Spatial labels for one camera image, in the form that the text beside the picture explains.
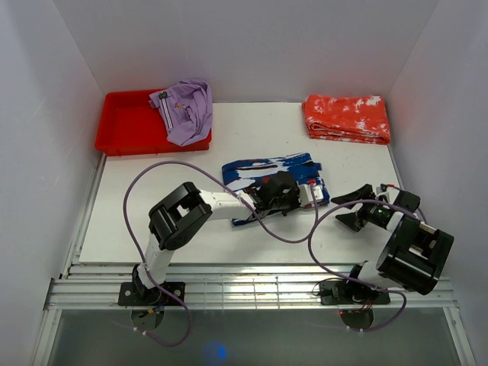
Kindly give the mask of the blue white red patterned trousers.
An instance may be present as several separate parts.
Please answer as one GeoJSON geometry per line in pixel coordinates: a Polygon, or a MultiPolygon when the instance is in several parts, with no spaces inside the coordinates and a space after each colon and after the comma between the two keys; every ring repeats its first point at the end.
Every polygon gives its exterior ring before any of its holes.
{"type": "Polygon", "coordinates": [[[322,165],[314,162],[308,152],[283,157],[236,160],[223,165],[221,171],[225,186],[236,193],[247,193],[253,197],[253,190],[261,186],[276,191],[279,188],[317,183],[324,188],[327,204],[330,202],[326,183],[320,176],[322,165]]]}

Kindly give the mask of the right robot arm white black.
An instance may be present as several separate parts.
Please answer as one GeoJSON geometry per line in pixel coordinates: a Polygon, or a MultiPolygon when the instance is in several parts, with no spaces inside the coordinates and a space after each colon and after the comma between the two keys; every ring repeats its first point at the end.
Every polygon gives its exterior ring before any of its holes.
{"type": "Polygon", "coordinates": [[[374,190],[366,184],[356,191],[334,197],[331,202],[351,210],[335,218],[354,232],[366,225],[390,233],[377,261],[356,264],[344,284],[346,297],[361,303],[372,289],[401,287],[426,295],[438,283],[448,259],[454,237],[418,218],[421,198],[395,185],[380,185],[374,190]]]}

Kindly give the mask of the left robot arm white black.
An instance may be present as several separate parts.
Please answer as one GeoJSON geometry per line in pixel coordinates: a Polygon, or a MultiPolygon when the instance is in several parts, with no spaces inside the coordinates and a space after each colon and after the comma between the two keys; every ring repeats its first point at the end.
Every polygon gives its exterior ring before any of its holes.
{"type": "Polygon", "coordinates": [[[303,206],[305,190],[283,171],[232,194],[199,190],[190,181],[181,184],[149,211],[149,245],[132,274],[136,297],[148,305],[160,299],[172,256],[206,222],[229,220],[238,226],[272,214],[287,215],[303,206]]]}

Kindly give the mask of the folded orange white trousers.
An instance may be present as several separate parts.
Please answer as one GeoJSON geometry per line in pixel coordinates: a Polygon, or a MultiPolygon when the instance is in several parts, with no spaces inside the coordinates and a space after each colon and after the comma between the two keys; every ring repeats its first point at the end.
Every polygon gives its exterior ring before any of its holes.
{"type": "Polygon", "coordinates": [[[312,139],[377,145],[390,143],[387,109],[379,95],[309,95],[302,102],[301,110],[312,139]]]}

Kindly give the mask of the purple trousers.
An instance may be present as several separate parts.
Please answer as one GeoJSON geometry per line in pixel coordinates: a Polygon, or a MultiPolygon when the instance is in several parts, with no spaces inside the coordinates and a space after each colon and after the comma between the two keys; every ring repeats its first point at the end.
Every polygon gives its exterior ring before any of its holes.
{"type": "Polygon", "coordinates": [[[213,96],[203,79],[183,79],[149,95],[149,105],[157,109],[165,125],[167,140],[189,146],[205,140],[213,123],[213,96]]]}

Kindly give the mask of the red plastic tray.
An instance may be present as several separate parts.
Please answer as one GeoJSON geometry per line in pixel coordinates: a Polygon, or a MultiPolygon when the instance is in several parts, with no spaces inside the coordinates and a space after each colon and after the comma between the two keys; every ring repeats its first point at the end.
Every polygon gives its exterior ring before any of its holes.
{"type": "Polygon", "coordinates": [[[150,90],[119,91],[106,95],[95,139],[95,148],[106,156],[135,156],[204,151],[212,136],[177,146],[167,140],[159,112],[149,105],[150,90]]]}

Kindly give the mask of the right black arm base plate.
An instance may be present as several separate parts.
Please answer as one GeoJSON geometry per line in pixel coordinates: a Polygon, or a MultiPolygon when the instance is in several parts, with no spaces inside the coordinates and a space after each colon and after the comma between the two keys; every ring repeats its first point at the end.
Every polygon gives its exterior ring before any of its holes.
{"type": "Polygon", "coordinates": [[[320,298],[322,305],[388,305],[388,294],[373,291],[367,286],[338,278],[317,282],[311,294],[320,298]]]}

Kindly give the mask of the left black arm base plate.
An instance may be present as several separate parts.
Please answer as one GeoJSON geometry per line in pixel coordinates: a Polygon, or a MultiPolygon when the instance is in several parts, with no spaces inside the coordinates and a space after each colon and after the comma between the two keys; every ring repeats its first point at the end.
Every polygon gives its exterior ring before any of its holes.
{"type": "Polygon", "coordinates": [[[165,282],[161,284],[165,291],[157,287],[150,289],[133,282],[124,282],[120,286],[117,305],[122,307],[157,307],[178,306],[175,299],[185,300],[185,282],[165,282]]]}

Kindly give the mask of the aluminium rail frame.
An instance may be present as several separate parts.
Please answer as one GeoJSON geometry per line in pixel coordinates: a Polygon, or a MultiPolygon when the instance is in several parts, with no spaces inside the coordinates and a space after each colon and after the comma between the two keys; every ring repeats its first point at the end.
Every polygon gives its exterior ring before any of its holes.
{"type": "MultiPolygon", "coordinates": [[[[50,283],[33,364],[48,364],[65,309],[114,309],[122,283],[130,280],[137,253],[130,240],[94,247],[96,218],[114,200],[108,185],[117,177],[129,181],[155,156],[133,158],[102,156],[82,221],[70,247],[63,272],[50,283]]],[[[258,225],[240,228],[229,222],[213,223],[204,230],[194,251],[176,256],[170,281],[187,285],[188,306],[195,310],[285,310],[318,306],[310,293],[313,282],[333,272],[347,272],[356,262],[375,261],[387,241],[387,231],[367,226],[352,233],[326,218],[314,236],[313,263],[304,244],[283,243],[258,225]]]]}

